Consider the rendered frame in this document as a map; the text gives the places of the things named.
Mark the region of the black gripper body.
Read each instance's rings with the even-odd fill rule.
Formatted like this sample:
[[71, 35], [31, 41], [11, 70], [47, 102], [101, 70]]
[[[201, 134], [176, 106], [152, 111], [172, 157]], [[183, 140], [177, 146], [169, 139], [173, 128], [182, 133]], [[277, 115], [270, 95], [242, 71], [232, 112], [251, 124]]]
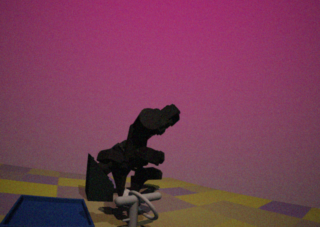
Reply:
[[149, 180], [162, 180], [163, 173], [161, 172], [161, 170], [156, 169], [154, 167], [145, 168], [143, 167], [146, 166], [144, 160], [139, 159], [137, 157], [129, 158], [130, 151], [136, 143], [136, 141], [140, 142], [140, 146], [147, 147], [147, 143], [145, 143], [144, 141], [130, 138], [122, 146], [122, 148], [124, 149], [124, 155], [123, 153], [110, 148], [100, 151], [96, 160], [105, 165], [112, 162], [112, 167], [123, 166], [128, 169], [131, 169], [132, 171], [134, 171], [135, 176], [147, 175], [149, 177], [152, 177], [152, 179]]

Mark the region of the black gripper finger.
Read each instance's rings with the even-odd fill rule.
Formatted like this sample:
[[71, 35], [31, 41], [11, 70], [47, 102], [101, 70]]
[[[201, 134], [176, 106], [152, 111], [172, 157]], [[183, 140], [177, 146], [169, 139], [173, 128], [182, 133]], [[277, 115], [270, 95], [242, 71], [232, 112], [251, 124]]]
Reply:
[[148, 175], [132, 175], [130, 180], [130, 191], [139, 191], [141, 190], [143, 184], [147, 181], [152, 179], [153, 177], [150, 177]]
[[122, 197], [125, 190], [127, 175], [131, 169], [124, 166], [110, 166], [108, 169], [112, 172], [117, 194], [119, 197]]

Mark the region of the grey metal cross-bar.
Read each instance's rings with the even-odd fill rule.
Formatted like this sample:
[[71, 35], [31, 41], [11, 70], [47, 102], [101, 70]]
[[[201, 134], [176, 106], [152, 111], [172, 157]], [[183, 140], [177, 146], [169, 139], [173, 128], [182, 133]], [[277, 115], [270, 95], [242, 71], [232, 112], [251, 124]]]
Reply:
[[[142, 194], [150, 202], [161, 199], [162, 195], [159, 192]], [[118, 196], [114, 200], [117, 206], [129, 205], [129, 215], [127, 219], [123, 219], [122, 222], [128, 222], [128, 227], [137, 227], [138, 224], [138, 211], [139, 203], [145, 203], [140, 197], [136, 195]]]

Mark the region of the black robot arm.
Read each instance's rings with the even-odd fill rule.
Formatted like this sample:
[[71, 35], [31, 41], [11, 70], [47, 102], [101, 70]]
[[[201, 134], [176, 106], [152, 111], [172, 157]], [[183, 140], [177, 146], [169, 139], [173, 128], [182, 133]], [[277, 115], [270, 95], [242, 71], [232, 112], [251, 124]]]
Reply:
[[[167, 105], [162, 110], [158, 108], [144, 108], [135, 119], [135, 122], [130, 125], [127, 140], [137, 139], [147, 144], [147, 140], [150, 137], [155, 134], [162, 135], [167, 128], [176, 124], [180, 120], [180, 113], [180, 110], [174, 104]], [[111, 148], [124, 155], [125, 149], [122, 147], [126, 144], [127, 140], [121, 143], [118, 142]], [[138, 141], [135, 142], [129, 155], [130, 159], [135, 159], [136, 157], [145, 161], [146, 165], [151, 163], [158, 166], [165, 161], [164, 152], [140, 146], [140, 142]], [[108, 177], [108, 174], [111, 172], [109, 167], [112, 167], [113, 162], [109, 162], [108, 164], [99, 162], [97, 164]]]

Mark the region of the blue tray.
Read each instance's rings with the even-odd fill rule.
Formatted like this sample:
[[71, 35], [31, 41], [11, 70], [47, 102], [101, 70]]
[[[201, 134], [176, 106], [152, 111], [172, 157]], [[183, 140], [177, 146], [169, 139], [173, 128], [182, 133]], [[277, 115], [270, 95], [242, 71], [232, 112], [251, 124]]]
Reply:
[[95, 227], [84, 199], [21, 195], [0, 227]]

